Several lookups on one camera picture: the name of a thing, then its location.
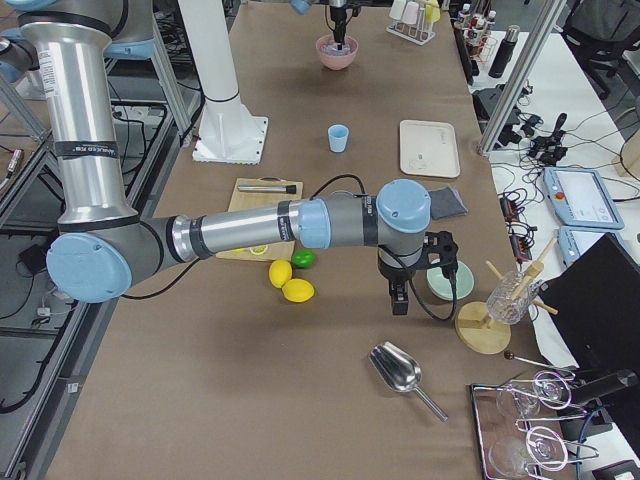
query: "yellow lemon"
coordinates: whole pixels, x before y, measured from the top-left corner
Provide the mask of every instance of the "yellow lemon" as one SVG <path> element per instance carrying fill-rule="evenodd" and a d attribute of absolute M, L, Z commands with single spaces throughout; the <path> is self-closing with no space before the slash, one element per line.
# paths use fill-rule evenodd
<path fill-rule="evenodd" d="M 249 247 L 249 251 L 253 255 L 264 255 L 269 249 L 269 245 L 258 245 L 257 247 Z"/>
<path fill-rule="evenodd" d="M 282 287 L 284 298 L 290 302 L 302 303 L 309 300 L 316 293 L 313 285 L 302 278 L 289 280 Z"/>
<path fill-rule="evenodd" d="M 287 260 L 278 259 L 269 266 L 269 281 L 276 288 L 282 288 L 292 276 L 293 269 Z"/>

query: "pink bowl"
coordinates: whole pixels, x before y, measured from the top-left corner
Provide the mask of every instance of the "pink bowl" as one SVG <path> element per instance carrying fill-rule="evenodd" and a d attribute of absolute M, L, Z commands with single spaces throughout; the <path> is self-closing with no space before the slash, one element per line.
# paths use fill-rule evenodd
<path fill-rule="evenodd" d="M 324 45 L 333 43 L 333 35 L 325 35 L 318 39 L 316 42 L 316 52 L 318 52 L 318 57 L 320 57 L 320 61 L 325 67 L 330 68 L 331 70 L 342 70 L 343 68 L 347 68 L 351 65 L 353 60 L 356 58 L 356 53 L 358 53 L 358 42 L 355 38 L 350 37 L 349 35 L 345 37 L 345 42 L 351 48 L 351 53 L 348 55 L 328 55 L 320 48 Z"/>

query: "blue joint cap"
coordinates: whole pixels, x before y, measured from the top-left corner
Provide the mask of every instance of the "blue joint cap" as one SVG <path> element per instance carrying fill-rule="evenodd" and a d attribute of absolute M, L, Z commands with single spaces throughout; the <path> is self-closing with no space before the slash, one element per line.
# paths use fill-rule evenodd
<path fill-rule="evenodd" d="M 4 78 L 7 83 L 14 83 L 20 80 L 20 77 L 22 77 L 22 72 L 15 68 L 13 65 L 0 62 L 0 75 L 2 75 L 2 78 Z"/>
<path fill-rule="evenodd" d="M 7 28 L 5 31 L 0 33 L 0 36 L 6 38 L 7 40 L 24 40 L 24 35 L 19 28 Z"/>
<path fill-rule="evenodd" d="M 50 5 L 56 3 L 57 0 L 5 0 L 4 3 L 16 10 L 22 10 L 23 12 L 32 12 L 34 10 L 41 10 Z"/>
<path fill-rule="evenodd" d="M 378 214 L 394 230 L 418 233 L 426 230 L 431 216 L 431 197 L 418 182 L 407 179 L 387 183 L 376 198 Z"/>
<path fill-rule="evenodd" d="M 291 6 L 300 15 L 307 13 L 309 7 L 311 7 L 311 5 L 305 2 L 305 0 L 291 0 Z"/>
<path fill-rule="evenodd" d="M 90 233 L 58 237 L 47 253 L 47 269 L 60 290 L 82 302 L 105 302 L 131 286 L 131 269 L 124 257 Z"/>
<path fill-rule="evenodd" d="M 116 60 L 148 60 L 153 57 L 153 39 L 141 42 L 112 43 L 104 51 L 104 56 Z"/>
<path fill-rule="evenodd" d="M 329 248 L 331 223 L 323 200 L 309 200 L 300 205 L 298 213 L 300 241 L 307 248 Z"/>

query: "light green bowl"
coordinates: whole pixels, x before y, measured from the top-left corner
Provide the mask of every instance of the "light green bowl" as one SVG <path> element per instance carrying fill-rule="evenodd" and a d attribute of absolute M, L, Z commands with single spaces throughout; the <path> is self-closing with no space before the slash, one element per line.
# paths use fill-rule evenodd
<path fill-rule="evenodd" d="M 449 302 L 453 300 L 449 279 L 442 275 L 440 268 L 427 270 L 427 285 L 429 285 L 429 289 L 436 297 Z M 458 262 L 458 271 L 456 272 L 456 294 L 458 300 L 469 295 L 473 290 L 473 285 L 473 273 L 464 263 Z"/>

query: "white tray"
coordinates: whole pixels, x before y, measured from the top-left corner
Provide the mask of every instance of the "white tray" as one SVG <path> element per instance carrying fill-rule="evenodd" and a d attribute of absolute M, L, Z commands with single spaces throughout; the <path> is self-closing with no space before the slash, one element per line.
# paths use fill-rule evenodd
<path fill-rule="evenodd" d="M 441 122 L 400 122 L 400 170 L 407 175 L 456 178 L 460 175 L 453 125 Z"/>

